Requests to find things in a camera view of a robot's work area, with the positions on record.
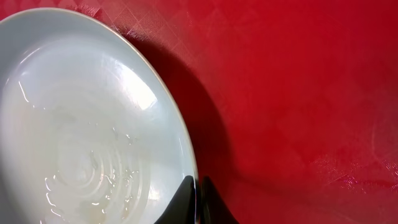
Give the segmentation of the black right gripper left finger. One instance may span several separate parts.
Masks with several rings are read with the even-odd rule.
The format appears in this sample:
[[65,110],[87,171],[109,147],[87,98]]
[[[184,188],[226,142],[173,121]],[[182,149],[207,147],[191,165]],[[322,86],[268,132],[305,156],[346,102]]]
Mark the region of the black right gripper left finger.
[[195,180],[186,176],[155,224],[194,224],[196,216]]

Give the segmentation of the pale green plate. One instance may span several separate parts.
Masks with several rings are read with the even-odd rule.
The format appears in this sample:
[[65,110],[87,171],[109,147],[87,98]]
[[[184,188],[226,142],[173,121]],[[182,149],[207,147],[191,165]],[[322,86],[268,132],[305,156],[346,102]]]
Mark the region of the pale green plate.
[[198,170],[182,115],[110,27],[56,8],[1,21],[1,222],[157,223]]

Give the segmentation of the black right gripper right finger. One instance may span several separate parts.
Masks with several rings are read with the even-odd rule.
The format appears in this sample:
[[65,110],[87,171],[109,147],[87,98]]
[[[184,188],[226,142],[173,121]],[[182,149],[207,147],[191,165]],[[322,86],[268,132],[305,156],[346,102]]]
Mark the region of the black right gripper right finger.
[[239,224],[209,177],[202,179],[200,195],[201,224]]

